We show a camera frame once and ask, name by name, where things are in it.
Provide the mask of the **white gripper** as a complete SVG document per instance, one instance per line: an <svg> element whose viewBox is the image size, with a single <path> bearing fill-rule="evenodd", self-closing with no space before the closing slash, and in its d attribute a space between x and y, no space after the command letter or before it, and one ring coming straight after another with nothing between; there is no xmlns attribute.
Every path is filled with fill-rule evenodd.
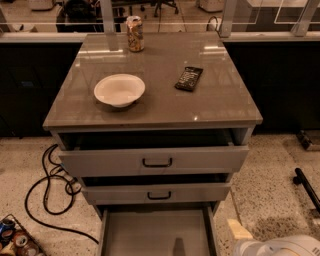
<svg viewBox="0 0 320 256"><path fill-rule="evenodd" d="M235 240L233 256L271 256L272 250L265 243L252 239L252 234L236 219L228 219L228 226Z"/></svg>

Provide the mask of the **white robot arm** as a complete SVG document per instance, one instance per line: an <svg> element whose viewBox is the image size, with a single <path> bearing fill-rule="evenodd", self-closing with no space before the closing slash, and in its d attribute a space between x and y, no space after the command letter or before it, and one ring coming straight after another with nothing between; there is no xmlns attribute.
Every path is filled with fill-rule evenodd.
<svg viewBox="0 0 320 256"><path fill-rule="evenodd" d="M258 241L236 219L228 219L235 240L233 256L320 256L320 241L308 235L293 235Z"/></svg>

